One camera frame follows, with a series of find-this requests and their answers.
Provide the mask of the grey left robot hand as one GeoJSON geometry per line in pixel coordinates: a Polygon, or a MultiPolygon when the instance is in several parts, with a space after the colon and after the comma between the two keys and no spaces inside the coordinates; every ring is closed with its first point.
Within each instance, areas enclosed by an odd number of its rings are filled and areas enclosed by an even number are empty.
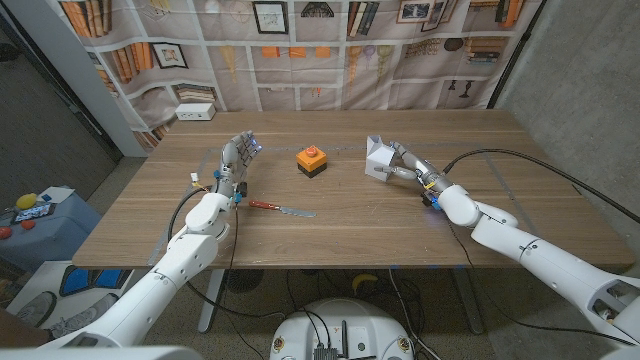
{"type": "Polygon", "coordinates": [[[252,130],[234,136],[222,148],[219,177],[212,190],[232,197],[236,187],[245,181],[249,165],[261,150],[262,146],[257,142],[252,130]]]}

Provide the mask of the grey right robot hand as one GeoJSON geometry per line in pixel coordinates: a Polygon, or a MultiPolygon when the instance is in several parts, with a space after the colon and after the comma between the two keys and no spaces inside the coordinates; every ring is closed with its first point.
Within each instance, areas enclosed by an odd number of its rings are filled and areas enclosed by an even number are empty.
{"type": "Polygon", "coordinates": [[[442,192],[453,185],[443,173],[430,162],[411,153],[399,142],[392,142],[394,154],[403,161],[404,167],[397,165],[375,165],[373,170],[378,173],[395,175],[406,180],[416,180],[425,189],[442,192]]]}

